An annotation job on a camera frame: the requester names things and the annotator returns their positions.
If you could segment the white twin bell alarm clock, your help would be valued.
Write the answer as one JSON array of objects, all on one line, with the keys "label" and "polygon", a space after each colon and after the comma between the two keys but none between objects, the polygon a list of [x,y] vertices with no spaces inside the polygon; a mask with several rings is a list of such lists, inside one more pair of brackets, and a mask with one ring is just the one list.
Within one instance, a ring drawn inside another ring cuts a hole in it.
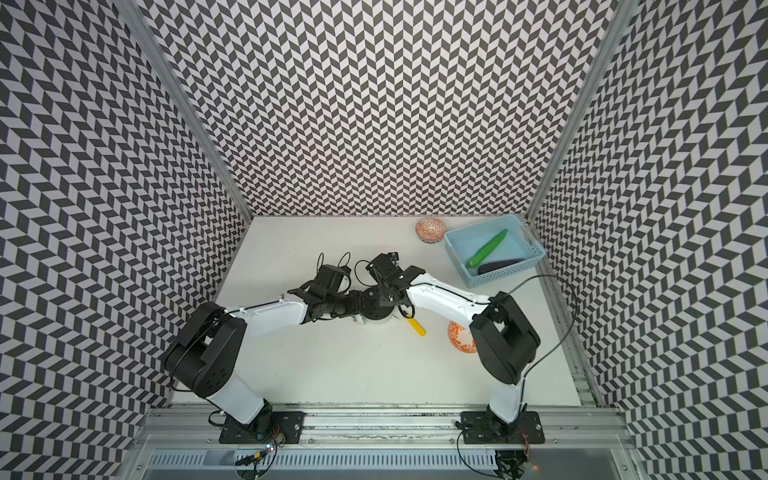
[{"label": "white twin bell alarm clock", "polygon": [[356,313],[353,320],[359,325],[383,324],[396,308],[396,297],[385,287],[368,287],[355,294]]}]

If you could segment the yellow handled screwdriver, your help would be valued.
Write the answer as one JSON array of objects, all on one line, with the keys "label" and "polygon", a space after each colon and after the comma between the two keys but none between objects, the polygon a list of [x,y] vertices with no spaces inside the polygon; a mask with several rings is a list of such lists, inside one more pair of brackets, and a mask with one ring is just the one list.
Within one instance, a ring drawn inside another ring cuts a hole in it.
[{"label": "yellow handled screwdriver", "polygon": [[411,328],[420,336],[424,337],[426,335],[426,330],[421,326],[421,324],[412,316],[407,316],[406,320],[408,324],[411,326]]}]

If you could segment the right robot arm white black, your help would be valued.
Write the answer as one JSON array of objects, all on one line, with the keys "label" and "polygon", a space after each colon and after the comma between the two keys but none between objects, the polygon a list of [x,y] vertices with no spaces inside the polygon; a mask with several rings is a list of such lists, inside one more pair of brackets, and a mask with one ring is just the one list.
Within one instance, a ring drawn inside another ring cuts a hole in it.
[{"label": "right robot arm white black", "polygon": [[469,332],[483,368],[494,378],[488,409],[497,421],[515,423],[525,410],[526,372],[541,339],[512,295],[474,294],[415,266],[369,263],[366,270],[377,306],[398,309],[405,317],[427,310]]}]

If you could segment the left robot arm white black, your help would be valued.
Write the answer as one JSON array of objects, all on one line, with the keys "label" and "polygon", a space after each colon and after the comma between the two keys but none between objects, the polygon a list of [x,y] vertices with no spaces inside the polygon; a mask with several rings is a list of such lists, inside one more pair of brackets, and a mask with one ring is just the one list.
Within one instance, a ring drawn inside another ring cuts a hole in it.
[{"label": "left robot arm white black", "polygon": [[293,289],[279,299],[228,310],[214,302],[198,307],[161,355],[171,378],[242,425],[252,423],[266,400],[235,372],[253,339],[272,331],[319,320],[359,316],[360,290],[316,296]]}]

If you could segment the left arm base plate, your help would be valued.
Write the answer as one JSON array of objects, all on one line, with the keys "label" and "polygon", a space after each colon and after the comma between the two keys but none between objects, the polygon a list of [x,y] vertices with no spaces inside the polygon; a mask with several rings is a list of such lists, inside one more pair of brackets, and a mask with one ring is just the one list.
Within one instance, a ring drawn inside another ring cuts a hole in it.
[{"label": "left arm base plate", "polygon": [[242,424],[231,415],[225,416],[219,443],[256,445],[276,440],[279,445],[298,444],[304,427],[303,411],[262,411],[249,424]]}]

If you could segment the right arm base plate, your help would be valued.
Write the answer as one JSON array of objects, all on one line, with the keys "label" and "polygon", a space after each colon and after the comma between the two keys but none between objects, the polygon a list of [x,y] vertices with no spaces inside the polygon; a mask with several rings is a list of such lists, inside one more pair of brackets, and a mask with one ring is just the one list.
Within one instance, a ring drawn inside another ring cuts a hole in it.
[{"label": "right arm base plate", "polygon": [[540,416],[535,411],[523,411],[507,424],[490,410],[463,411],[457,427],[463,432],[466,444],[521,444],[540,445],[545,436]]}]

